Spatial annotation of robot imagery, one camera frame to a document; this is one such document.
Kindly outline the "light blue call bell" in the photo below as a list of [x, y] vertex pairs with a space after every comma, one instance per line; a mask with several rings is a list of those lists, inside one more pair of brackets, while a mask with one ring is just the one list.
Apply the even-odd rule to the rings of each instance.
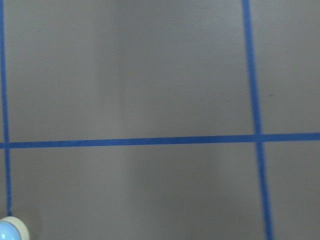
[[7, 216], [0, 220], [1, 240], [30, 240], [30, 232], [23, 221]]

